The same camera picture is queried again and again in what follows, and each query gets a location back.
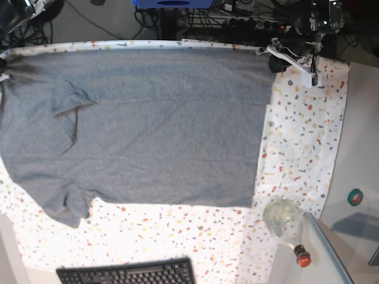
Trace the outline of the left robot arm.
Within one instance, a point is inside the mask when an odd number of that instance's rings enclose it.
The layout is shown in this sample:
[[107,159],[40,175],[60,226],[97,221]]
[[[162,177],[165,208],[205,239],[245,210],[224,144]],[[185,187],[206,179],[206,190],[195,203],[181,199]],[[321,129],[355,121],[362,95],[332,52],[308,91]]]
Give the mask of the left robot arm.
[[269,54],[272,73],[294,67],[301,74],[301,84],[307,88],[322,85],[318,69],[322,40],[327,34],[337,34],[345,25],[341,1],[297,1],[283,5],[272,1],[275,10],[290,24],[284,35],[271,39],[261,50]]

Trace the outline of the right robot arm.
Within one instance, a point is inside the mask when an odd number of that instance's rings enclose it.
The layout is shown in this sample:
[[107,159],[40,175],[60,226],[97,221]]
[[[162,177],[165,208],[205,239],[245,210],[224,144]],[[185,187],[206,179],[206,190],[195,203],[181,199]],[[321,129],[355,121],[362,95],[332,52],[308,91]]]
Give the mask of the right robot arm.
[[64,1],[1,1],[1,81],[11,78],[5,71],[5,56],[14,48],[53,42],[52,21]]

